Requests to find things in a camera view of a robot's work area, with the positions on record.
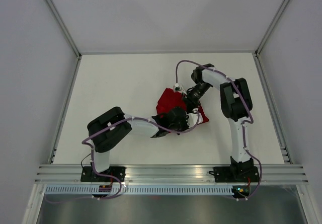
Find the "red cloth napkin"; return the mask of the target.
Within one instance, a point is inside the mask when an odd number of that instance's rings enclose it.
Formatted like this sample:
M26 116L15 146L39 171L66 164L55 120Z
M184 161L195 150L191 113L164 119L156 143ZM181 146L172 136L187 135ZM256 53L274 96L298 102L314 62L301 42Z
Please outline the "red cloth napkin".
M187 108L186 104L183 101L183 97L184 95L180 93L174 93L173 89L166 88L157 102L157 106L156 106L157 115L161 113L168 113L170 110L172 110L175 107L183 108L186 111L186 114L193 113L193 110L195 108ZM200 106L197 109L198 109L198 112L201 113L203 116L203 119L204 119L203 123L209 122L209 118L206 117L202 106Z

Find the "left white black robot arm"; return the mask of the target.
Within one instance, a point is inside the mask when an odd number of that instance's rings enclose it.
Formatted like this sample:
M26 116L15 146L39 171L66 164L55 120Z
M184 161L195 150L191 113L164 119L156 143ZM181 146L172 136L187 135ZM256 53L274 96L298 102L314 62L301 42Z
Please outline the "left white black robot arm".
M127 135L159 138L169 133L182 134L191 131L198 120L198 111L187 113L181 107L150 118L126 114L120 107L110 109L87 125L89 138L85 143L92 148L92 176L100 182L109 178L110 151Z

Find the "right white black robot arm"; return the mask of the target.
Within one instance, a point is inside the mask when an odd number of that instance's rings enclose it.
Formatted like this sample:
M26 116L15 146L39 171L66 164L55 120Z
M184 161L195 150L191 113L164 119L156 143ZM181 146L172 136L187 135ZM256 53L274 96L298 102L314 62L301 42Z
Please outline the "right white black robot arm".
M220 91L220 107L230 125L230 165L215 166L209 174L214 177L216 183L260 182L261 169L254 165L256 158L248 150L247 127L254 120L251 115L253 103L246 79L233 80L211 64L196 67L191 78L196 85L190 88L183 98L187 110L199 108L201 97L210 87L215 87Z

